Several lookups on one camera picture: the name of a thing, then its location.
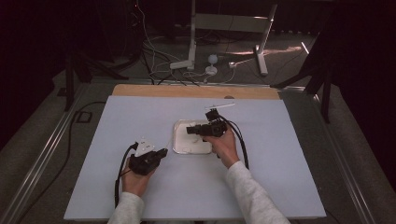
floor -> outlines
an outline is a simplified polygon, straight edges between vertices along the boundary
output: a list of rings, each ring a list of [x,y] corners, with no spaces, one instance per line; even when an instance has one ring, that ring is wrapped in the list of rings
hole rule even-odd
[[[307,52],[315,43],[315,37],[301,34],[270,34],[265,47],[265,60],[268,75],[259,74],[256,60],[253,56],[253,46],[260,42],[260,35],[245,35],[240,33],[208,33],[201,32],[197,39],[197,58],[193,73],[185,69],[170,74],[168,62],[187,59],[189,38],[179,36],[175,40],[166,39],[160,35],[149,35],[146,48],[154,47],[157,52],[152,56],[151,50],[146,50],[148,67],[155,84],[177,85],[251,85],[268,86],[292,77],[299,72]],[[213,77],[202,76],[210,64],[207,58],[210,54],[218,55],[214,64],[218,73]],[[231,69],[229,63],[236,63]],[[91,84],[79,85],[77,104],[80,108],[92,101],[105,101],[112,89],[118,83],[150,84],[150,76],[144,60],[120,71],[120,74],[130,79],[118,81],[100,72],[94,72]],[[309,77],[292,86],[303,87]],[[64,72],[55,77],[55,91],[47,97],[37,111],[20,128],[15,136],[0,152],[0,213],[4,214],[13,196],[17,193],[27,171],[32,167],[35,158],[47,143],[64,113],[63,97],[57,96],[64,87]],[[394,223],[396,215],[396,196],[365,141],[359,125],[354,120],[337,87],[332,86],[330,103],[330,124],[324,124],[318,115],[316,96],[302,92],[304,88],[288,88],[280,96],[290,112],[305,158],[311,169],[312,176],[318,187],[320,198],[326,208],[327,217],[317,219],[291,220],[291,223]],[[53,143],[53,153],[46,169],[35,183],[26,204],[33,204],[30,210],[25,210],[21,223],[74,223],[63,219],[65,208],[78,178],[78,172],[91,143],[102,105],[91,105],[92,121],[88,124],[74,124],[71,133],[70,159],[59,177],[40,195],[49,182],[61,169],[69,146],[69,133],[66,128],[64,135]],[[84,223],[105,223],[87,221]]]

metal stand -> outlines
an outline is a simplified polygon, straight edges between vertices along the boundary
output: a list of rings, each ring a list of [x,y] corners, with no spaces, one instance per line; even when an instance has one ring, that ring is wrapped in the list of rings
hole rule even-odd
[[[308,69],[303,73],[299,73],[294,77],[291,77],[278,84],[270,85],[271,88],[283,89],[290,84],[303,79],[304,77],[312,76],[306,85],[304,91],[307,94],[317,94],[320,87],[323,85],[323,96],[321,102],[321,115],[327,123],[329,120],[329,102],[330,102],[330,90],[332,85],[332,66],[328,64],[317,65],[313,68]]]
[[[264,47],[271,26],[274,21],[277,4],[271,6],[269,16],[266,17],[245,17],[245,16],[229,16],[229,15],[213,15],[201,14],[195,12],[195,0],[192,1],[191,7],[191,42],[189,59],[178,63],[171,63],[171,69],[187,67],[188,70],[194,69],[195,63],[195,29],[208,30],[226,30],[226,31],[242,31],[242,32],[262,32],[262,42],[255,47],[257,62],[260,67],[260,74],[265,76],[268,74],[267,66],[264,60]]]

black handheld device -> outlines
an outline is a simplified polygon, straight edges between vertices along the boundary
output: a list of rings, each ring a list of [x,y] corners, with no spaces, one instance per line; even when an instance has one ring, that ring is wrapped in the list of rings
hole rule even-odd
[[[168,149],[150,151],[140,157],[132,156],[128,167],[137,175],[148,175],[160,165],[161,159],[166,157]]]
[[[193,127],[187,127],[187,133],[195,133],[201,136],[215,136],[220,137],[227,131],[227,124],[220,120],[218,110],[210,109],[206,114],[208,124],[197,124]]]

wire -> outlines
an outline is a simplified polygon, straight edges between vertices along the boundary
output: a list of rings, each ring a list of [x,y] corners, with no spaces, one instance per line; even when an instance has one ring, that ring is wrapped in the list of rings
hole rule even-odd
[[[228,27],[228,31],[230,31],[232,25],[233,25],[233,17],[231,19],[230,26]],[[231,39],[228,39],[227,48],[225,49],[224,55],[227,55],[227,51],[228,51],[228,47],[230,47],[230,43],[231,43]]]
[[[148,47],[149,49],[151,49],[153,52],[157,52],[157,53],[161,53],[161,54],[167,55],[167,56],[169,56],[169,57],[172,57],[172,58],[176,59],[178,62],[181,61],[177,56],[174,56],[174,55],[169,54],[169,53],[165,53],[165,52],[160,51],[160,50],[157,50],[157,49],[155,49],[155,48],[151,48],[149,45],[147,45],[147,44],[145,44],[145,43],[143,43],[143,44],[146,45],[146,47]]]
[[[148,61],[147,61],[147,59],[146,59],[146,55],[145,55],[145,52],[143,51],[143,53],[142,53],[142,58],[143,58],[143,65],[145,65],[146,66],[146,68],[147,68],[147,70],[148,70],[148,76],[149,76],[149,78],[151,79],[151,85],[155,85],[155,81],[154,81],[154,78],[150,75],[151,74],[151,71],[149,70],[149,64],[148,64]]]
[[[181,84],[187,86],[186,83],[184,83],[182,80],[179,80],[177,77],[175,77],[175,75],[173,74],[172,70],[171,70],[171,76],[175,78],[176,81],[180,82]]]
[[[123,175],[125,175],[126,173],[128,173],[129,171],[131,171],[131,170],[129,170],[129,171],[125,172],[124,174],[122,173],[125,160],[126,160],[128,154],[129,154],[129,152],[131,151],[131,149],[137,149],[137,145],[138,145],[137,142],[134,142],[133,145],[129,146],[128,149],[126,149],[125,154],[124,154],[123,157],[122,157],[122,162],[121,162],[121,165],[120,165],[120,170],[119,170],[119,173],[117,174],[116,183],[115,183],[115,185],[114,185],[114,203],[115,203],[116,207],[117,207],[117,205],[119,204],[119,201],[120,201],[120,193],[119,193],[119,189],[120,189],[120,179],[121,179],[121,177],[122,177]]]
[[[125,33],[128,33],[128,11],[127,11],[127,6],[126,6],[125,1],[122,1],[122,3],[123,3],[123,7],[124,7],[124,14],[125,14],[125,31],[126,31]],[[127,46],[127,42],[128,42],[127,36],[128,35],[125,35],[124,47],[123,47],[121,56],[123,56],[123,54],[125,53],[125,50],[126,50],[126,46]]]
[[[163,83],[166,79],[168,79],[169,77],[171,77],[172,75],[169,75],[167,77],[164,77],[163,79],[161,79],[157,85],[160,85],[161,83]]]
[[[235,43],[235,42],[238,42],[238,41],[245,40],[245,39],[247,39],[248,37],[251,37],[251,36],[253,35],[252,32],[244,32],[243,35],[242,35],[241,37],[235,38],[235,37],[230,37],[229,35],[225,35],[225,34],[223,34],[223,33],[220,32],[220,31],[216,31],[215,33],[216,33],[217,35],[222,36],[222,37],[225,37],[225,38],[227,38],[227,39],[232,39],[233,41],[232,41],[231,43]]]
[[[308,46],[311,46],[312,42],[315,40],[315,38],[312,38],[311,42],[309,42]],[[283,63],[282,66],[280,66],[277,70],[276,70],[276,74],[274,76],[274,80],[271,81],[272,84],[274,84],[274,82],[276,81],[277,75],[279,73],[280,70],[282,70],[288,63],[290,63],[291,61],[293,61],[294,59],[300,57],[300,55],[304,52],[304,50],[301,50],[301,52],[299,54],[297,54],[296,56],[292,57],[291,59],[289,59],[288,61],[286,61],[285,63]]]
[[[143,30],[145,32],[146,39],[149,42],[149,44],[154,48],[154,46],[149,41],[149,36],[148,36],[147,30],[146,30],[146,15],[145,15],[145,13],[142,11],[142,9],[139,6],[139,0],[136,0],[136,6],[137,6],[137,9],[139,9],[140,13],[142,13],[142,17],[143,17],[142,18],[142,24],[143,24]]]
[[[72,129],[73,129],[73,122],[75,121],[76,117],[78,114],[82,112],[84,108],[90,105],[95,105],[95,104],[105,104],[106,102],[92,102],[87,105],[84,105],[81,109],[76,111],[73,115],[73,118],[70,121],[70,126],[69,126],[69,138],[68,138],[68,145],[67,145],[67,154],[66,158],[64,160],[64,164],[62,165],[61,169],[58,171],[58,173],[55,175],[55,177],[52,178],[52,180],[49,182],[49,184],[41,191],[41,193],[35,198],[34,201],[26,208],[26,210],[23,212],[23,214],[19,217],[17,223],[21,223],[25,216],[29,213],[29,211],[35,206],[35,204],[41,199],[41,197],[47,192],[47,190],[52,186],[52,184],[58,179],[58,177],[61,175],[62,171],[64,170],[64,167],[68,163],[70,159],[70,154],[71,154],[71,142],[72,142]]]
[[[250,70],[250,73],[253,74],[253,76],[256,77],[257,79],[259,79],[260,81],[262,81],[262,83],[268,84],[268,83],[264,80],[263,77],[257,75],[256,72],[253,71],[253,69],[250,67],[250,65],[249,65],[248,63],[241,63],[241,64],[244,65],[244,66],[246,66],[246,67]]]
[[[219,84],[224,84],[224,83],[227,83],[227,82],[229,82],[229,81],[233,80],[233,77],[235,77],[235,68],[233,68],[233,76],[232,76],[232,77],[230,77],[230,79],[228,79],[227,81],[220,82]]]
[[[248,153],[247,153],[247,148],[245,146],[244,138],[242,137],[240,129],[238,128],[238,126],[234,122],[227,120],[222,115],[219,115],[219,118],[222,119],[224,122],[226,122],[228,125],[230,125],[230,127],[233,129],[233,132],[238,137],[239,143],[241,144],[242,153],[244,154],[245,166],[248,169],[248,167],[249,167],[248,166]]]
[[[143,52],[145,52],[145,53],[147,53],[147,54],[149,54],[149,55],[152,55],[152,50],[151,49],[147,49],[147,48],[145,48],[144,46],[143,46]],[[164,61],[166,61],[166,62],[171,62],[171,60],[165,55],[165,54],[162,54],[162,53],[160,53],[160,52],[157,52],[159,55],[155,55],[155,57],[157,57],[157,58],[159,58],[159,59],[162,59],[162,60],[164,60]]]
[[[198,74],[198,73],[194,73],[194,72],[185,72],[185,73],[182,73],[181,74],[184,78],[190,78],[190,79],[192,79],[193,81],[196,81],[196,82],[200,82],[200,81],[198,81],[197,79],[195,79],[194,77],[202,77],[202,76],[204,76],[204,75],[206,75],[206,72],[204,72],[204,73],[202,73],[202,74]]]

metal frame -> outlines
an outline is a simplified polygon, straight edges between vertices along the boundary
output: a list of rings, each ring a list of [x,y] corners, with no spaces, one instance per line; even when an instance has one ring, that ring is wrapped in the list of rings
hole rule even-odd
[[[313,104],[315,104],[314,108],[319,117],[321,117],[320,110],[320,100],[317,95],[313,97]],[[361,191],[361,187],[356,181],[355,177],[352,174],[352,171],[347,163],[347,159],[344,155],[343,149],[338,145],[336,137],[332,131],[328,127],[328,123],[325,122],[324,119],[321,120],[321,125],[323,127],[323,132],[329,137],[330,143],[332,144],[332,154],[335,157],[335,161],[337,163],[338,169],[340,169],[340,173],[346,183],[346,188],[349,191],[352,202],[355,204],[356,210],[361,217],[361,223],[363,224],[375,224],[376,221],[370,208],[364,199],[363,192]]]
[[[35,188],[35,185],[43,174],[53,152],[61,141],[61,138],[73,117],[76,104],[88,88],[88,85],[89,84],[81,83],[78,87],[75,102],[70,105],[70,110],[68,112],[64,112],[62,115],[52,135],[49,137],[47,144],[44,146],[41,153],[35,160],[35,163],[21,182],[21,185],[11,200],[11,203],[8,205],[6,212],[1,216],[0,223],[16,223],[18,221],[24,206]]]

